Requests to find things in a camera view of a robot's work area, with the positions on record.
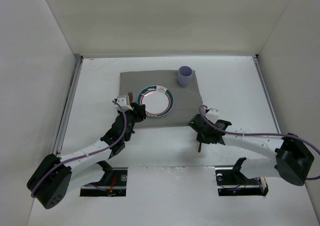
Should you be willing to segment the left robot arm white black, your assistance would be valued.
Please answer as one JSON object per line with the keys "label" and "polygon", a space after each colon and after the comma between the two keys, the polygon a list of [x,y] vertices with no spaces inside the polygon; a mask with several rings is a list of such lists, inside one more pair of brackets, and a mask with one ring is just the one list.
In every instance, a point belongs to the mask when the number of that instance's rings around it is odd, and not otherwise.
{"label": "left robot arm white black", "polygon": [[31,197],[37,199],[45,209],[51,209],[64,198],[78,173],[99,162],[105,165],[106,160],[118,155],[125,148],[125,142],[135,133],[135,124],[147,117],[144,104],[134,102],[124,110],[115,101],[113,103],[119,107],[118,116],[104,136],[77,152],[60,157],[55,154],[45,156],[32,174],[26,187]]}

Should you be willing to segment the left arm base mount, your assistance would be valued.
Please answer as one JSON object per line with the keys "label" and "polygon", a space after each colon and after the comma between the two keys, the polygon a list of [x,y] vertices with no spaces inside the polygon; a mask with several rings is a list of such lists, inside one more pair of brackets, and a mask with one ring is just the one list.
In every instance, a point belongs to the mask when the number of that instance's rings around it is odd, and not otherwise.
{"label": "left arm base mount", "polygon": [[97,182],[84,185],[80,197],[125,197],[127,193],[128,168],[113,168],[106,161],[95,164],[103,170]]}

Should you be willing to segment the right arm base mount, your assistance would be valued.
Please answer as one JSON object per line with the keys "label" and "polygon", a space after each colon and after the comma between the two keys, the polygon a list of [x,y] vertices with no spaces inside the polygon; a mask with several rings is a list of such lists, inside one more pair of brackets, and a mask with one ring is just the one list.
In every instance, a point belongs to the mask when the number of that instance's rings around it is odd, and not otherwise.
{"label": "right arm base mount", "polygon": [[239,158],[233,166],[215,167],[215,178],[219,196],[263,196],[269,192],[264,177],[248,179],[240,172],[245,157]]}

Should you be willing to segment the grey cloth placemat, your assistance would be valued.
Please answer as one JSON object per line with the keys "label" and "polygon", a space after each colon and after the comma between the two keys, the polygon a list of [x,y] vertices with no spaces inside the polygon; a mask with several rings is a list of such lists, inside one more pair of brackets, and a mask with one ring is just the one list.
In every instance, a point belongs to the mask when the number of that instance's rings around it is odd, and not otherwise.
{"label": "grey cloth placemat", "polygon": [[137,102],[139,93],[149,86],[163,86],[173,95],[173,109],[167,115],[160,118],[146,118],[138,123],[136,128],[154,127],[180,127],[187,126],[199,111],[203,104],[196,73],[193,72],[191,82],[183,87],[178,84],[178,71],[153,70],[153,71],[129,71],[120,73],[119,95],[133,94]]}

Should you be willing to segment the lilac plastic cup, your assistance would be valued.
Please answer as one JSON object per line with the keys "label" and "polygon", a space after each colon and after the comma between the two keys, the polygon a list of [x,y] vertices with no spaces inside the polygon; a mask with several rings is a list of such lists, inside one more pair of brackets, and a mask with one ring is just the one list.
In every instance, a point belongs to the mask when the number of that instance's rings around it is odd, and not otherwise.
{"label": "lilac plastic cup", "polygon": [[188,66],[181,66],[178,69],[178,83],[180,86],[186,87],[190,84],[193,78],[193,70]]}

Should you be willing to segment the brown wooden fork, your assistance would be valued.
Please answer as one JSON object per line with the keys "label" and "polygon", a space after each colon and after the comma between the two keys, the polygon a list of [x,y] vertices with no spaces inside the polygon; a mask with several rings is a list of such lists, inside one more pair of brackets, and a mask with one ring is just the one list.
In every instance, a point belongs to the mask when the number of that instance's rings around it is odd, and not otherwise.
{"label": "brown wooden fork", "polygon": [[131,105],[132,104],[132,102],[133,102],[133,94],[132,94],[132,92],[129,92],[128,93],[128,97],[129,97],[129,104]]}

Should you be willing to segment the white plate green rim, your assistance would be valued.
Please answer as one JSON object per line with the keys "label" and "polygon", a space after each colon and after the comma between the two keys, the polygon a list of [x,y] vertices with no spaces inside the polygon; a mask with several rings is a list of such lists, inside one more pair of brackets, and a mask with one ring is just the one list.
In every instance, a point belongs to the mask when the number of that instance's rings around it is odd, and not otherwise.
{"label": "white plate green rim", "polygon": [[174,106],[173,94],[160,85],[148,86],[137,95],[136,103],[145,105],[146,116],[161,118],[171,112]]}

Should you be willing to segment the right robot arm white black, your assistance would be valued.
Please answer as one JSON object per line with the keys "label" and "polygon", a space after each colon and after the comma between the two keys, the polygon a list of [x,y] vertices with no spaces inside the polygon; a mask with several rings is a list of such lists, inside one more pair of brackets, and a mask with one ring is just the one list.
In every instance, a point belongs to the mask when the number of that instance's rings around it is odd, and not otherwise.
{"label": "right robot arm white black", "polygon": [[282,178],[295,186],[302,186],[309,179],[315,158],[294,134],[251,133],[222,119],[212,123],[201,114],[196,114],[188,125],[196,131],[196,140],[201,144],[239,147],[260,154],[259,159],[241,157],[233,165],[232,171],[247,179]]}

